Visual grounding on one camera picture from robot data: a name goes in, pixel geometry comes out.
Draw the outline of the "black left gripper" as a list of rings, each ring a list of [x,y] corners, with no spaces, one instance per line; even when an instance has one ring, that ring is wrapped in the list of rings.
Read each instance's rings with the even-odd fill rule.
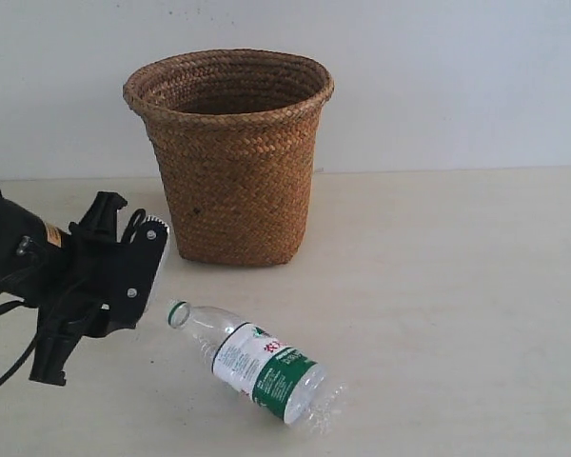
[[[54,296],[38,312],[37,341],[29,379],[64,386],[65,363],[83,337],[104,338],[134,329],[138,298],[131,283],[131,230],[117,238],[117,214],[128,204],[117,192],[98,191],[79,223],[72,223],[72,260]]]

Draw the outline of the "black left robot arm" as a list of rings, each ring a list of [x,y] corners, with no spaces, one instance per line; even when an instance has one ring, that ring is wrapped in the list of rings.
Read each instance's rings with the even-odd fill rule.
[[[62,230],[0,189],[0,315],[18,307],[37,311],[36,331],[0,386],[31,360],[32,381],[62,387],[80,339],[106,335],[95,323],[125,325],[131,247],[117,240],[116,227],[127,203],[100,191],[81,220]]]

